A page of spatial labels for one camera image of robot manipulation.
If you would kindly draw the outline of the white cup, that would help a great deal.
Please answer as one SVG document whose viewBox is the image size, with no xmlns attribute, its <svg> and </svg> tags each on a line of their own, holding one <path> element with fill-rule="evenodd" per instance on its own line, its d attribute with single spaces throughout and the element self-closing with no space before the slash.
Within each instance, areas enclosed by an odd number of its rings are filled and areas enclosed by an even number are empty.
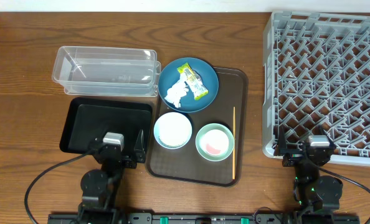
<svg viewBox="0 0 370 224">
<path fill-rule="evenodd" d="M 229 138 L 225 132 L 219 129 L 212 129 L 203 135 L 200 145 L 207 154 L 220 156 L 228 151 Z"/>
</svg>

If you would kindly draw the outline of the white tissue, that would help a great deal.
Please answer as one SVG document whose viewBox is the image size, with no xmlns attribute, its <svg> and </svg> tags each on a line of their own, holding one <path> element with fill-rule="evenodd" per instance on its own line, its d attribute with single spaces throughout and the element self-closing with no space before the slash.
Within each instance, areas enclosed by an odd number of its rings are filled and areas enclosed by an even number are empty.
<svg viewBox="0 0 370 224">
<path fill-rule="evenodd" d="M 181 107 L 181 98 L 186 96 L 189 88 L 186 84 L 187 77 L 184 73 L 181 73 L 179 76 L 179 80 L 167 90 L 167 95 L 164 97 L 164 99 L 168 102 L 174 105 L 175 108 Z"/>
</svg>

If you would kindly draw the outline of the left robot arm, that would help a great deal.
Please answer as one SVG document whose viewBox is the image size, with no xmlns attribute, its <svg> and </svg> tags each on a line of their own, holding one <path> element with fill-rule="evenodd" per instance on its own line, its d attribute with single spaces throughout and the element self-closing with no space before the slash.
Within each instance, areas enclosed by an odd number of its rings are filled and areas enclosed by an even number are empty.
<svg viewBox="0 0 370 224">
<path fill-rule="evenodd" d="M 71 223 L 127 223 L 125 212 L 116 208 L 116 194 L 124 170 L 135 169 L 137 163 L 145 160 L 143 130 L 139 130 L 134 148 L 128 151 L 124 150 L 124 135 L 111 132 L 92 140 L 88 148 L 102 166 L 82 177 L 82 202 L 78 206 L 77 217 Z"/>
</svg>

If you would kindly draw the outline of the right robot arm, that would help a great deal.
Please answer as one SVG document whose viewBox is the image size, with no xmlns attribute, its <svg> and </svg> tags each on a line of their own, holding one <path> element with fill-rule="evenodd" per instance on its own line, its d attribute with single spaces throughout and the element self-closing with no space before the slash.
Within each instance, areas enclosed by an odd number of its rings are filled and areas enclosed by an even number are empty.
<svg viewBox="0 0 370 224">
<path fill-rule="evenodd" d="M 334 223 L 333 212 L 339 209 L 343 183 L 339 178 L 320 175 L 320 168 L 330 161 L 336 146 L 320 128 L 297 148 L 287 144 L 283 128 L 279 129 L 276 156 L 282 166 L 295 168 L 293 197 L 300 208 L 282 217 L 282 223 Z"/>
</svg>

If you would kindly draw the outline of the yellow green snack wrapper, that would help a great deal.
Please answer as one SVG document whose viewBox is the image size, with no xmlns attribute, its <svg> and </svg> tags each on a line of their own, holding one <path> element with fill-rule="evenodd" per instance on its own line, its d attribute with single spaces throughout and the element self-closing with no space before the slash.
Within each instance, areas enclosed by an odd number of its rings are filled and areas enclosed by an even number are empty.
<svg viewBox="0 0 370 224">
<path fill-rule="evenodd" d="M 191 89 L 195 100 L 200 100 L 209 93 L 202 82 L 201 76 L 188 63 L 181 65 L 177 70 L 181 75 L 185 75 L 185 82 Z"/>
</svg>

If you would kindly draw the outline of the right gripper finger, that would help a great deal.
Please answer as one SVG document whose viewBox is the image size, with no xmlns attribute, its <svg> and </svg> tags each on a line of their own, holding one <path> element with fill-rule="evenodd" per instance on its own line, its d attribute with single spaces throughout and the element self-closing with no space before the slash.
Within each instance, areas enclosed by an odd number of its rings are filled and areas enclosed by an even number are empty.
<svg viewBox="0 0 370 224">
<path fill-rule="evenodd" d="M 332 139 L 327 135 L 325 130 L 321 125 L 319 125 L 319 131 L 320 131 L 320 141 L 318 145 L 320 147 L 328 147 L 330 149 L 336 149 L 335 143 L 332 141 Z"/>
<path fill-rule="evenodd" d="M 286 137 L 285 137 L 285 132 L 284 132 L 283 126 L 280 126 L 279 127 L 277 149 L 278 150 L 287 150 L 287 141 L 286 141 Z"/>
</svg>

